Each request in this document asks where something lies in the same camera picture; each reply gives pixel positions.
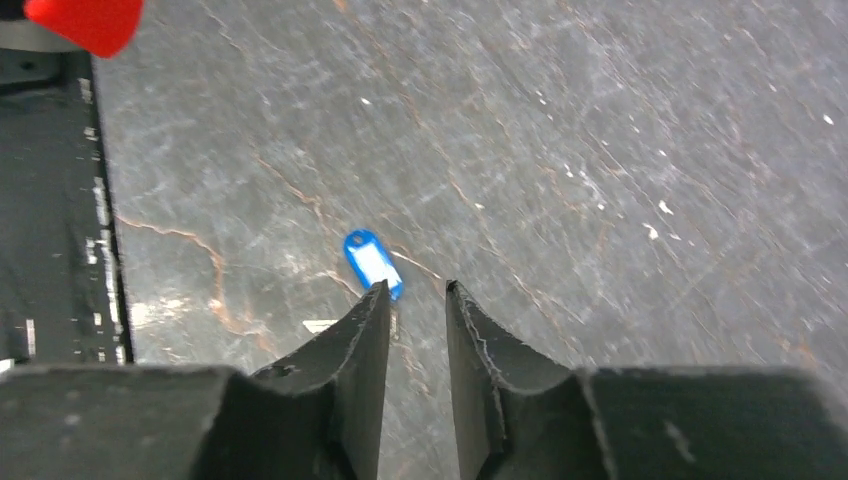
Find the red key tag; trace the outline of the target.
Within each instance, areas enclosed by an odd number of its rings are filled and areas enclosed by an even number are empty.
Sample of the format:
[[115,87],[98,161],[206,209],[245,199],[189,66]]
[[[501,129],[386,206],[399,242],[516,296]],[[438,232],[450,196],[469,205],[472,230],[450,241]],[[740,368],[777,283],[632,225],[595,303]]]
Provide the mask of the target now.
[[142,0],[28,0],[27,20],[100,58],[120,53],[133,39]]

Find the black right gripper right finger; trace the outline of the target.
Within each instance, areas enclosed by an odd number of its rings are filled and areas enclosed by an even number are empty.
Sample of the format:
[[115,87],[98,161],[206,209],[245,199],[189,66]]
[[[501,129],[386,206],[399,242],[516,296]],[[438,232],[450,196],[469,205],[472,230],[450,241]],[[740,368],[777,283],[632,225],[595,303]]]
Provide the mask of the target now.
[[843,479],[847,408],[776,367],[570,368],[446,285],[464,479]]

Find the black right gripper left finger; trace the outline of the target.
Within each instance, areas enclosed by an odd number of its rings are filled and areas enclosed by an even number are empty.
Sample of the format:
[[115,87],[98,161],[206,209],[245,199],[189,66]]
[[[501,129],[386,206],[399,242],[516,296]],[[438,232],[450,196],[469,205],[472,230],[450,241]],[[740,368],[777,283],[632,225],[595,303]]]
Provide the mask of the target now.
[[1,378],[5,479],[373,479],[391,305],[374,284],[253,374],[227,366],[18,367]]

